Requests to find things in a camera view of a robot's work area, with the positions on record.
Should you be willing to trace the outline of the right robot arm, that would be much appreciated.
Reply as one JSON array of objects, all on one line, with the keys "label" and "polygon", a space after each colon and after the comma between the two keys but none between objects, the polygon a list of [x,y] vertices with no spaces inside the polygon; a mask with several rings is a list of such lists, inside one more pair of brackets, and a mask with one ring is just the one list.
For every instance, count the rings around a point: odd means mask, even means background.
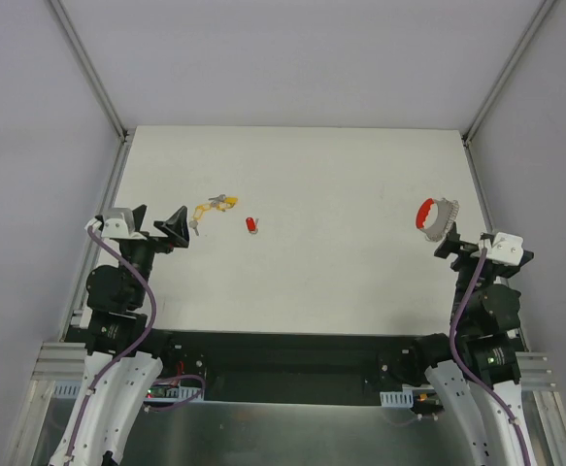
[{"label": "right robot arm", "polygon": [[473,464],[534,465],[510,336],[520,327],[521,293],[503,283],[534,254],[517,235],[483,233],[472,243],[462,240],[455,226],[434,254],[455,257],[449,331],[414,338],[387,373],[402,384],[433,387]]}]

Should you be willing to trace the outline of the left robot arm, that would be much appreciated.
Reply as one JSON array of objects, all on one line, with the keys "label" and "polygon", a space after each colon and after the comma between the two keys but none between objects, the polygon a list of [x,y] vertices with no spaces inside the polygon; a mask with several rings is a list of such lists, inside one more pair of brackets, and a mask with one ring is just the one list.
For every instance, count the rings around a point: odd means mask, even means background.
[{"label": "left robot arm", "polygon": [[117,261],[87,276],[82,384],[51,465],[118,465],[149,388],[170,376],[177,355],[164,345],[146,349],[157,317],[149,284],[155,257],[189,245],[187,208],[143,230],[147,208],[111,208],[90,220],[88,237]]}]

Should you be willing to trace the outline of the red key fob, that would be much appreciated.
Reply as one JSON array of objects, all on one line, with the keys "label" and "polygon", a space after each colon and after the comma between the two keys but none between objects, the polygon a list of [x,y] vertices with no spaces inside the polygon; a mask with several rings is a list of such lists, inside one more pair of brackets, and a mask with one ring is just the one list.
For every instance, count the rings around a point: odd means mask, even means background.
[{"label": "red key fob", "polygon": [[250,234],[256,234],[258,232],[258,220],[253,217],[246,218],[247,230]]}]

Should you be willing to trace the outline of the red-handled metal keyring organizer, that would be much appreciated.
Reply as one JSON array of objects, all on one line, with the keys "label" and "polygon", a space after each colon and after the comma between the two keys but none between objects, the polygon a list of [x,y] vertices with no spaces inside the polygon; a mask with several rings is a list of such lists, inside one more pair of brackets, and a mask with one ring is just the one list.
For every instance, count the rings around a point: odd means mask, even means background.
[{"label": "red-handled metal keyring organizer", "polygon": [[429,242],[442,241],[453,227],[459,203],[447,198],[427,198],[416,213],[415,227]]}]

